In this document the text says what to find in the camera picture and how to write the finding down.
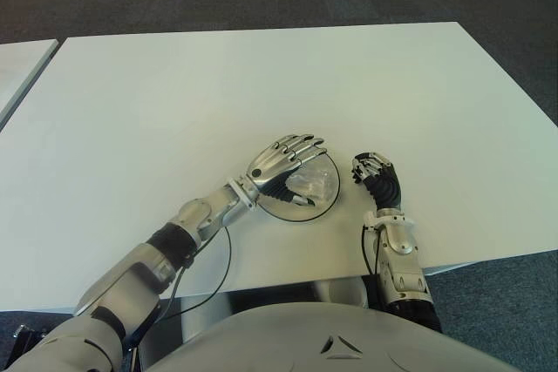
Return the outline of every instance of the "white table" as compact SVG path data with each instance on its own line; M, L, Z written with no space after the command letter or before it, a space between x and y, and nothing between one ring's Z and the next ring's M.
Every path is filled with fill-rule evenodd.
M56 39L0 44L0 130L57 45Z
M364 274L350 163L369 150L395 163L424 267L558 247L558 129L458 24L70 38L0 133L0 309L73 306L292 132L327 139L339 200L234 224L224 290ZM220 234L178 296L211 292L227 251Z

